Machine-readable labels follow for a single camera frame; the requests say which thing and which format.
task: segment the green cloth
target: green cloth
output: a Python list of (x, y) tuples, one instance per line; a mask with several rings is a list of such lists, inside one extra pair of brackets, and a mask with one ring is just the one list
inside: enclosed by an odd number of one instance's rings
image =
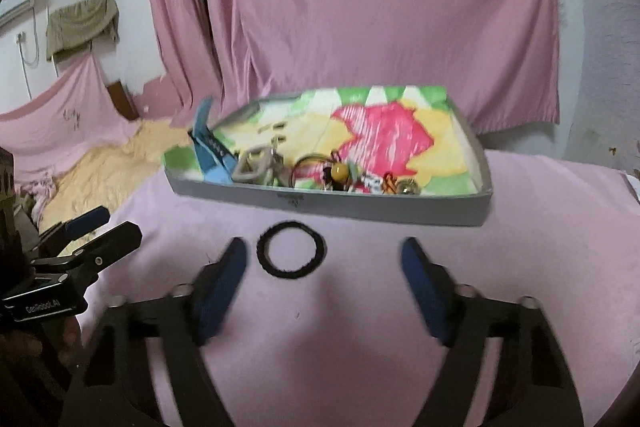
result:
[(118, 42), (116, 0), (82, 0), (59, 8), (49, 16), (47, 60), (65, 60), (100, 35)]

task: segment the black hair tie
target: black hair tie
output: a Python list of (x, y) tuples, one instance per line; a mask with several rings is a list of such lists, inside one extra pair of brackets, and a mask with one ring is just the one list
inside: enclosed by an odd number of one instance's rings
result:
[[(295, 271), (286, 271), (280, 270), (273, 266), (271, 259), (269, 259), (269, 255), (267, 253), (267, 249), (269, 247), (269, 243), (274, 235), (282, 232), (285, 229), (299, 229), (303, 232), (308, 233), (308, 235), (313, 238), (316, 244), (316, 255), (313, 257), (311, 261), (309, 261), (302, 268)], [(265, 272), (278, 279), (300, 279), (302, 277), (306, 277), (313, 270), (318, 268), (322, 261), (324, 261), (324, 256), (326, 255), (326, 245), (324, 243), (324, 238), (315, 230), (310, 229), (303, 223), (299, 221), (283, 221), (282, 223), (278, 223), (277, 225), (273, 225), (270, 229), (264, 232), (260, 239), (258, 239), (258, 244), (256, 246), (256, 251), (258, 254), (258, 261), (260, 265), (264, 268)]]

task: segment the pink tablecloth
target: pink tablecloth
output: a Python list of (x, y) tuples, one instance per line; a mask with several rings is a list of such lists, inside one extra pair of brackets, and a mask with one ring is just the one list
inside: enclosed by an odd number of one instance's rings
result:
[[(597, 421), (631, 373), (632, 341), (640, 339), (640, 205), (610, 169), (500, 152), (488, 158), (495, 196), (481, 228), (297, 216), (326, 238), (318, 270), (278, 280), (252, 254), (222, 333), (203, 350), (238, 426), (412, 425), (443, 350), (429, 338), (399, 269), (399, 245), (410, 235), (459, 282), (488, 297), (538, 297), (586, 424)], [(178, 197), (160, 172), (113, 216), (112, 223), (138, 223), (143, 244), (88, 291), (84, 333), (107, 295), (162, 296), (189, 282), (231, 237), (246, 238), (253, 249), (267, 227), (295, 217)], [(298, 234), (274, 240), (280, 266), (292, 269), (296, 257), (304, 257), (299, 266), (310, 256)], [(180, 425), (162, 363), (154, 360), (165, 421)], [(485, 371), (468, 425), (481, 422), (491, 373)]]

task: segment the pink cloth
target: pink cloth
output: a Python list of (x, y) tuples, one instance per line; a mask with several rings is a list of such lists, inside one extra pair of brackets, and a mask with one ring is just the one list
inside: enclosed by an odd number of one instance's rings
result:
[[(109, 295), (159, 298), (192, 280), (234, 237), (250, 246), (247, 273), (220, 336), (203, 349), (239, 427), (410, 426), (442, 362), (399, 266), (415, 236), (435, 262), (489, 298), (540, 299), (593, 426), (632, 370), (640, 339), (640, 205), (620, 172), (542, 156), (488, 151), (495, 194), (481, 228), (419, 227), (295, 214), (174, 195), (162, 172), (112, 217), (142, 229), (140, 249), (87, 292), (84, 336)], [(255, 243), (299, 219), (327, 242), (324, 263), (297, 281), (274, 279)], [(284, 269), (313, 244), (284, 232), (271, 245)], [(495, 362), (496, 344), (488, 360)], [(164, 421), (180, 425), (161, 359), (152, 359)], [(469, 426), (480, 425), (492, 371), (484, 371)]]
[(222, 100), (204, 0), (150, 1), (162, 63), (182, 104), (173, 123), (185, 125), (201, 99), (213, 96), (218, 102)]
[(557, 0), (209, 0), (224, 111), (316, 87), (443, 85), (477, 132), (558, 122)]
[(16, 185), (46, 183), (89, 149), (126, 143), (138, 127), (113, 107), (95, 57), (85, 54), (40, 96), (0, 114), (0, 147), (14, 155)]

